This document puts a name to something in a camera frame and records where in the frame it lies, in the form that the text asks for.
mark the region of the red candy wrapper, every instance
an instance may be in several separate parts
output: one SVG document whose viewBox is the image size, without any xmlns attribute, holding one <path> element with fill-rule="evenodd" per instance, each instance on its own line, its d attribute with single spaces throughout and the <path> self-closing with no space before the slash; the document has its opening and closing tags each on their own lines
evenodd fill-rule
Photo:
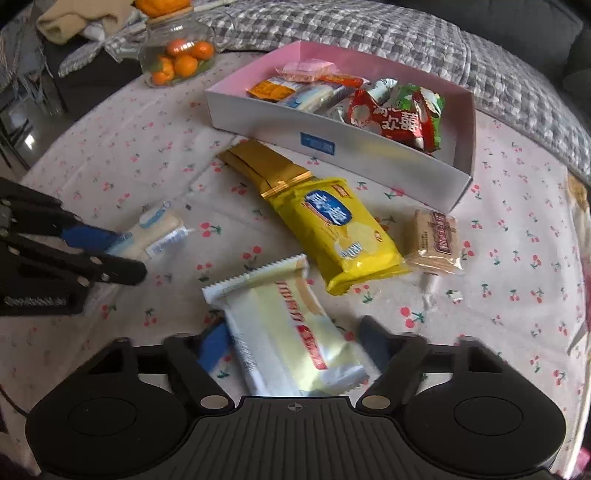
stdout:
<svg viewBox="0 0 591 480">
<path fill-rule="evenodd" d="M 425 150 L 423 124 L 417 112 L 381 106 L 374 110 L 372 121 L 379 125 L 382 137 Z"/>
<path fill-rule="evenodd" d="M 410 109 L 380 106 L 365 90 L 359 89 L 347 112 L 351 125 L 430 153 L 436 150 L 434 127 L 425 99 L 414 92 Z"/>
</svg>

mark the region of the bolt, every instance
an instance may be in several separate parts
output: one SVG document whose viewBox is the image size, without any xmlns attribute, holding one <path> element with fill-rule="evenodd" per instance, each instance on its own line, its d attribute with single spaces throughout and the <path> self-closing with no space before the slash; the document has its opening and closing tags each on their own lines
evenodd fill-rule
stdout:
<svg viewBox="0 0 591 480">
<path fill-rule="evenodd" d="M 221 395 L 208 395 L 201 399 L 201 406 L 208 410 L 219 410 L 220 408 L 227 407 L 228 404 L 228 399 Z"/>
<path fill-rule="evenodd" d="M 390 406 L 390 400 L 382 395 L 368 395 L 361 401 L 362 405 L 371 410 L 383 410 Z"/>
</svg>

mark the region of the glass jar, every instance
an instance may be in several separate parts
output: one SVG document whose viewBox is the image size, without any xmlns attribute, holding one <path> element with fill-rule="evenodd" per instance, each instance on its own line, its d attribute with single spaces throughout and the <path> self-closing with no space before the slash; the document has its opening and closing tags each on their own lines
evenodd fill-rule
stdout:
<svg viewBox="0 0 591 480">
<path fill-rule="evenodd" d="M 209 70 L 218 51 L 213 30 L 196 19 L 192 7 L 151 18 L 139 63 L 152 87 L 174 86 Z"/>
</svg>

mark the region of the orange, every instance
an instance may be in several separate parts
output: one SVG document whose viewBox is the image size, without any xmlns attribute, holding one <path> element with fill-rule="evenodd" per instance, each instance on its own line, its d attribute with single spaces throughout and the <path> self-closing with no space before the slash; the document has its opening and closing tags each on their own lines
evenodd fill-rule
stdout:
<svg viewBox="0 0 591 480">
<path fill-rule="evenodd" d="M 149 17 L 160 17 L 191 5 L 190 0 L 135 0 L 135 6 Z"/>
<path fill-rule="evenodd" d="M 158 56 L 158 61 L 160 62 L 159 70 L 152 73 L 152 82 L 155 85 L 164 85 L 174 78 L 173 61 L 163 55 Z"/>
<path fill-rule="evenodd" d="M 167 76 L 170 76 L 170 79 L 172 80 L 174 78 L 173 61 L 164 55 L 159 55 L 158 59 L 162 64 L 160 71 L 164 72 Z"/>
<path fill-rule="evenodd" d="M 165 85 L 166 83 L 170 82 L 174 78 L 169 75 L 166 75 L 164 72 L 154 72 L 152 74 L 152 83 L 155 85 Z"/>
<path fill-rule="evenodd" d="M 199 60 L 209 60 L 213 57 L 214 49 L 213 45 L 206 41 L 198 41 L 191 50 L 189 50 L 191 56 Z"/>
<path fill-rule="evenodd" d="M 178 57 L 193 46 L 192 41 L 187 41 L 184 38 L 177 38 L 166 46 L 166 53 L 171 57 Z"/>
<path fill-rule="evenodd" d="M 174 71 L 180 77 L 189 77 L 197 71 L 199 61 L 191 55 L 182 55 L 174 61 Z"/>
</svg>

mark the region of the yogurt bar wrapper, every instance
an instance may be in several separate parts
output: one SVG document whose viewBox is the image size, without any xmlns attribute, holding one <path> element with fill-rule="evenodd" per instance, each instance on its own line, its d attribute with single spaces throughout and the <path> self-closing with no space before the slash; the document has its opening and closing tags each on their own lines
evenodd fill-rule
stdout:
<svg viewBox="0 0 591 480">
<path fill-rule="evenodd" d="M 222 309 L 251 393 L 341 395 L 368 379 L 307 284 L 302 254 L 203 289 Z"/>
</svg>

